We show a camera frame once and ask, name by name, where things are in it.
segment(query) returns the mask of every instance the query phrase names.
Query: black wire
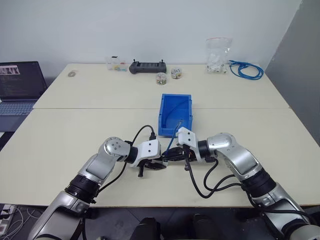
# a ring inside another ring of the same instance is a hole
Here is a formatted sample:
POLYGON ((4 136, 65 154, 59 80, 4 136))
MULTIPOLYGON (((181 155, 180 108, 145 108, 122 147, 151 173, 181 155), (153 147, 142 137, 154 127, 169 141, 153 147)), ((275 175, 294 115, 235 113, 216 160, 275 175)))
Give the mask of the black wire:
MULTIPOLYGON (((189 147, 184 145, 183 146, 183 150, 184 150, 184 153, 185 153, 185 162, 186 162, 186 165, 188 166, 188 169, 189 169, 189 174, 190 174, 190 177, 191 177, 191 181, 192 181, 192 184, 196 190, 196 192, 204 199, 208 199, 210 198, 215 192, 217 191, 221 191, 221 190, 224 190, 226 188, 229 188, 229 187, 232 187, 232 186, 224 186, 224 187, 221 187, 221 188, 218 188, 226 179, 229 179, 229 178, 232 178, 234 177, 235 175, 231 174, 231 175, 228 175, 228 176, 225 176, 224 178, 222 178, 215 186, 214 188, 210 191, 210 193, 208 195, 204 195, 198 188, 197 186, 197 183, 196 183, 196 180, 195 180, 195 177, 194 177, 194 174, 192 172, 192 168, 191 168, 191 165, 190 165, 190 162, 189 162, 189 153, 190 153, 190 150, 189 150, 189 147)), ((217 163, 209 170, 209 173, 212 172, 213 169, 215 169, 217 163)))
MULTIPOLYGON (((139 131, 136 133, 136 135, 134 136, 134 138, 133 138, 133 140, 132 140, 132 145, 134 144, 134 142, 136 141, 138 135, 140 134, 140 132, 141 132, 144 128, 150 128, 152 133, 155 132, 155 131, 154 131, 154 128, 153 128, 152 126, 150 126, 150 125, 144 125, 143 127, 140 128, 140 130, 139 130, 139 131)), ((124 165, 123 165, 123 168, 122 168, 121 172, 119 173, 119 175, 116 176, 115 179, 113 179, 112 181, 110 181, 110 182, 108 182, 106 185, 104 185, 102 188, 100 188, 100 189, 98 190, 98 194, 99 194, 101 191, 103 191, 105 188, 107 188, 107 187, 109 187, 111 184, 113 184, 115 181, 117 181, 117 180, 121 177, 121 175, 124 173, 126 166, 127 166, 127 163, 125 162, 124 165)))
MULTIPOLYGON (((207 185, 207 179, 208 179, 210 173, 218 166, 218 164, 219 164, 218 159, 215 159, 215 164, 213 165, 212 168, 210 168, 210 170, 209 170, 209 171, 205 174, 205 176, 204 176, 203 185, 204 185, 204 187, 205 187, 207 190, 209 190, 209 191, 212 191, 213 188, 208 187, 208 185, 207 185)), ((235 177, 235 175, 231 174, 231 175, 226 176, 226 177, 223 178, 223 179, 226 180, 226 179, 229 179, 229 178, 232 178, 232 177, 235 177)), ((217 188, 215 191, 216 191, 216 192, 219 192, 219 191, 228 189, 228 188, 233 187, 233 186, 240 186, 240 187, 242 187, 242 185, 241 185, 240 183, 237 183, 237 182, 236 182, 236 183, 231 183, 231 184, 228 184, 228 185, 226 185, 226 186, 217 188)))
MULTIPOLYGON (((232 177, 235 177, 234 174, 230 174, 230 175, 227 175, 225 176, 224 178, 222 178, 215 186, 214 188, 209 188, 207 186, 207 178, 208 176, 210 175, 210 173, 217 167, 218 165, 218 160, 216 159, 215 160, 215 164, 213 165, 212 168, 210 168, 210 170, 205 174, 205 177, 203 179, 203 184, 204 184, 204 187, 211 191, 208 195, 204 195, 198 188, 197 186, 197 183, 195 181, 195 178, 194 178, 194 174, 192 172, 192 168, 191 168, 191 165, 190 165, 190 162, 189 162, 189 153, 190 153, 190 150, 187 146, 183 146, 183 150, 185 152, 185 162, 188 166, 188 169, 189 169, 189 173, 190 173, 190 177, 191 177, 191 181, 193 183, 193 186, 195 188, 195 190, 197 191, 197 193, 204 199, 208 199, 210 198, 215 192, 218 192, 218 191, 222 191, 222 190, 225 190, 227 188, 230 188, 230 187, 233 187, 233 186, 240 186, 240 187, 243 187, 240 183, 231 183, 229 185, 226 185, 226 186, 223 186, 223 187, 219 187, 219 185, 221 185, 225 180, 229 179, 229 178, 232 178, 232 177)), ((260 207, 260 206, 257 206, 257 204, 252 200, 251 196, 250 196, 250 193, 248 191, 245 191, 251 205, 255 208, 257 208, 258 210, 260 210, 261 212, 266 212, 266 213, 272 213, 272 214, 298 214, 298 215, 302 215, 302 216, 305 216, 309 219, 310 223, 313 224, 313 225, 317 225, 317 222, 316 220, 311 216, 309 215, 308 213, 304 212, 304 211, 298 211, 298 210, 273 210, 273 209, 268 209, 268 208, 263 208, 263 207, 260 207)))
POLYGON ((117 180, 121 177, 121 175, 124 173, 126 166, 127 166, 127 163, 125 162, 124 165, 123 165, 123 168, 122 168, 121 172, 119 173, 119 175, 116 176, 115 179, 113 179, 112 181, 110 181, 110 182, 108 182, 106 185, 104 185, 102 188, 100 188, 100 189, 98 190, 98 194, 99 194, 101 191, 103 191, 105 188, 107 188, 107 187, 109 187, 111 184, 113 184, 115 181, 117 181, 117 180))
POLYGON ((87 236, 86 236, 86 219, 85 218, 82 218, 82 224, 83 224, 82 239, 83 240, 87 240, 87 236))
POLYGON ((5 214, 2 214, 0 215, 0 220, 4 219, 4 218, 7 218, 9 217, 10 215, 13 215, 15 214, 17 211, 14 211, 14 212, 11 212, 11 213, 5 213, 5 214))
POLYGON ((251 198, 250 193, 248 191, 245 191, 246 195, 251 203, 251 205, 254 208, 257 208, 258 210, 260 210, 261 212, 265 212, 265 213, 271 213, 271 214, 298 214, 298 215, 302 215, 305 216, 309 219, 310 223, 313 225, 317 225, 317 221, 308 213, 304 212, 304 211, 299 211, 299 210, 275 210, 275 209, 268 209, 268 208, 264 208, 261 206, 258 206, 251 198))
POLYGON ((136 133, 134 139, 132 140, 132 144, 134 144, 134 142, 135 142, 136 138, 138 137, 139 133, 140 133, 144 128, 147 128, 147 127, 149 127, 149 128, 151 129, 151 132, 152 132, 152 133, 155 132, 155 131, 154 131, 154 128, 153 128, 152 126, 150 126, 150 125, 144 125, 144 126, 141 127, 140 130, 136 133))
POLYGON ((267 209, 267 208, 263 208, 263 207, 258 207, 259 210, 261 210, 262 212, 266 212, 266 213, 271 213, 271 214, 298 214, 298 215, 303 215, 305 217, 307 217, 310 220, 310 223, 313 225, 317 225, 316 220, 309 215, 308 213, 304 212, 304 211, 298 211, 298 210, 272 210, 272 209, 267 209))

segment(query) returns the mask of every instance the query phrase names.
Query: laptop screen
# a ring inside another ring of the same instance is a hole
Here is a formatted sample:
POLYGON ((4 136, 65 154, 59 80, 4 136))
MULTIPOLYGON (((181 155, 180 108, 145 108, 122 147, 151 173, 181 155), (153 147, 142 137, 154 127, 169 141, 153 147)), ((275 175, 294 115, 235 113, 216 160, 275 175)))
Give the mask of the laptop screen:
POLYGON ((0 63, 0 99, 38 99, 47 89, 37 61, 0 63))

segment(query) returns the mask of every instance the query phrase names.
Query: electrical socket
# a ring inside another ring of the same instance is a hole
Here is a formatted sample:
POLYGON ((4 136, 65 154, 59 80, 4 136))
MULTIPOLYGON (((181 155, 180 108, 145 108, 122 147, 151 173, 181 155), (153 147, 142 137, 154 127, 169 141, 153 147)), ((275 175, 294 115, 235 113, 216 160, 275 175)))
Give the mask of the electrical socket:
POLYGON ((7 218, 1 219, 0 220, 0 236, 3 236, 7 234, 7 231, 9 229, 10 223, 12 218, 14 217, 14 214, 12 214, 16 210, 15 205, 11 204, 4 204, 1 212, 0 212, 0 217, 3 215, 9 215, 7 218))

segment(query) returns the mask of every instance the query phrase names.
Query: white wall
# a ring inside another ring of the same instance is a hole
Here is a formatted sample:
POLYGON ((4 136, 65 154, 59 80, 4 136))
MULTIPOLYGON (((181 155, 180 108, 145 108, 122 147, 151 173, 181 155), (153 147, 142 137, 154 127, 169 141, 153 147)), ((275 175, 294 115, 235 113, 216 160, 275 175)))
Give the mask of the white wall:
POLYGON ((204 63, 205 39, 233 38, 229 58, 266 68, 301 0, 0 0, 0 62, 204 63))

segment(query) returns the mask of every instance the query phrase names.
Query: plastic bag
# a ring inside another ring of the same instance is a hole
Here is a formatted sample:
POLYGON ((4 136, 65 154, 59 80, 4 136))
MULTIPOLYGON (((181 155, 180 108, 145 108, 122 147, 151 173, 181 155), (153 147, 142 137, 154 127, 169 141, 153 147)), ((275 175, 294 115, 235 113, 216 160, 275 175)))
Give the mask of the plastic bag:
POLYGON ((206 70, 208 73, 227 73, 227 56, 230 51, 232 38, 213 37, 205 41, 206 44, 206 70))
POLYGON ((109 70, 118 72, 126 72, 129 66, 124 59, 119 58, 117 56, 106 57, 105 62, 109 70))

